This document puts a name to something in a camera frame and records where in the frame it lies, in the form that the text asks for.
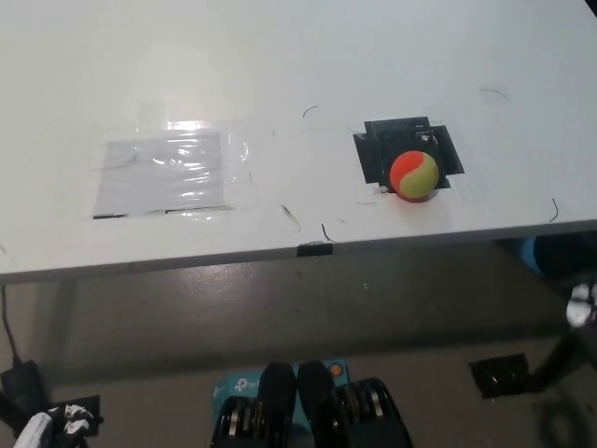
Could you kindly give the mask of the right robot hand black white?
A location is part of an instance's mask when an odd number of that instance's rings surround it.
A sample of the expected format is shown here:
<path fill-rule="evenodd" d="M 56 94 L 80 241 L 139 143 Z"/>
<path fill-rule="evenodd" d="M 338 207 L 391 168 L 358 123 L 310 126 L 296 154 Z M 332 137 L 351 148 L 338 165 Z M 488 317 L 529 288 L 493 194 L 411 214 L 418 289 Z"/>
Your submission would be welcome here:
<path fill-rule="evenodd" d="M 596 284 L 575 285 L 566 306 L 566 319 L 573 329 L 596 321 Z"/>

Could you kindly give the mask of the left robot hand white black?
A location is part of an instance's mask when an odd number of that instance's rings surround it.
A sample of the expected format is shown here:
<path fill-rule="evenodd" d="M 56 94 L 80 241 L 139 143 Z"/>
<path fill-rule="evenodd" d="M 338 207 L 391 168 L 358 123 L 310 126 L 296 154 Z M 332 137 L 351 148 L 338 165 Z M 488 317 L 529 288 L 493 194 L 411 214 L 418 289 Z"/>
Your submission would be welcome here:
<path fill-rule="evenodd" d="M 56 406 L 31 417 L 13 447 L 87 447 L 86 439 L 96 423 L 95 416 L 83 406 Z"/>

